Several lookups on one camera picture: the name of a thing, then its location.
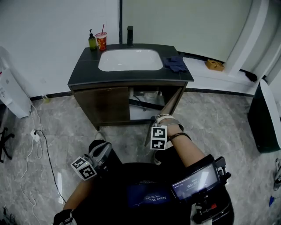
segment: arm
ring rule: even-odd
[[[168,137],[181,132],[182,130],[178,124],[167,126]],[[205,157],[203,152],[188,137],[184,135],[175,137],[171,140],[171,142],[185,167],[188,167]]]

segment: baseboard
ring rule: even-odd
[[[48,98],[57,98],[57,97],[65,97],[65,96],[71,96],[72,93],[71,91],[68,92],[60,92],[60,93],[54,93],[54,94],[47,94],[46,96]],[[31,97],[30,100],[31,101],[35,101],[35,100],[41,100],[43,99],[42,96],[35,96],[35,97]]]
[[[252,94],[245,94],[232,91],[219,91],[219,90],[210,90],[210,89],[199,89],[199,88],[186,88],[184,92],[197,92],[197,93],[212,93],[212,94],[230,94],[230,95],[239,95],[246,97],[254,97]]]

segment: white wall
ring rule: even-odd
[[[226,62],[247,19],[251,0],[123,0],[123,43],[172,45]]]
[[[69,91],[89,29],[119,43],[118,0],[0,0],[0,54],[30,97]]]
[[[267,17],[263,28],[260,32],[258,40],[252,49],[247,60],[244,62],[242,69],[253,72],[257,64],[260,62],[267,51],[278,27],[279,18],[281,16],[281,6],[274,0],[270,0]]]
[[[281,57],[268,74],[267,80],[275,101],[281,101]]]

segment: black shirt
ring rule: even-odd
[[[191,206],[173,196],[167,175],[149,163],[126,163],[103,179],[97,178],[93,193],[73,212],[78,225],[96,222],[148,223],[184,220],[190,224]],[[54,218],[59,225],[69,218],[64,210]]]

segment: black faucet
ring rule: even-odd
[[[133,26],[128,26],[127,31],[128,31],[127,45],[132,47],[133,46]]]

